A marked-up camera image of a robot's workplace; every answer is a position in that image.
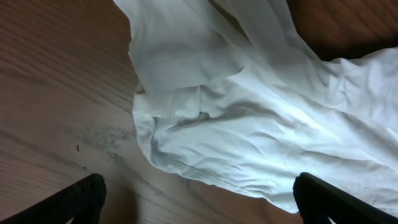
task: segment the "black object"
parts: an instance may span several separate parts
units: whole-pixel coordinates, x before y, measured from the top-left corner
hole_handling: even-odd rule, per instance
[[[309,173],[296,178],[293,194],[304,224],[330,224],[329,218],[337,224],[398,224],[398,218]]]
[[[103,176],[91,174],[0,224],[98,224],[105,195]]]

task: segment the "wooden surface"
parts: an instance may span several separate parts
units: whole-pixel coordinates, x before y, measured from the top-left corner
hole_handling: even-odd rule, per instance
[[[299,33],[325,58],[396,44],[395,0],[289,4]],[[108,188],[102,223],[133,223],[136,207],[148,224],[300,223],[265,200],[146,161],[131,117],[128,20],[110,0],[3,0],[0,10],[0,220],[97,172]]]
[[[397,0],[288,0],[297,32],[323,60],[398,46]]]

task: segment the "wood grain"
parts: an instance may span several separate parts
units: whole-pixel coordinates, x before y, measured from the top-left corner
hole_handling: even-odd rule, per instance
[[[396,0],[288,0],[297,32],[323,60],[398,46]]]
[[[331,58],[396,44],[397,4],[374,2],[289,6],[303,38]],[[129,23],[111,0],[0,1],[0,10],[0,220],[97,172],[108,188],[102,223],[134,223],[136,212],[148,224],[301,222],[147,162],[132,123]]]

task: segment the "white cloth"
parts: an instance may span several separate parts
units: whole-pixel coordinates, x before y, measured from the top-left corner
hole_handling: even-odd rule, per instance
[[[398,49],[322,62],[281,0],[115,0],[145,91],[137,140],[154,166],[297,212],[309,172],[398,216]]]

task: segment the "dark mark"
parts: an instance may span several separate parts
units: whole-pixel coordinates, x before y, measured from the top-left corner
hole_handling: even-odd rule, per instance
[[[245,66],[243,66],[241,69],[239,69],[239,72],[242,72],[242,70],[245,68]]]
[[[96,129],[86,128],[81,141],[114,159],[118,157],[121,141],[128,141],[134,136],[133,130],[103,126]]]

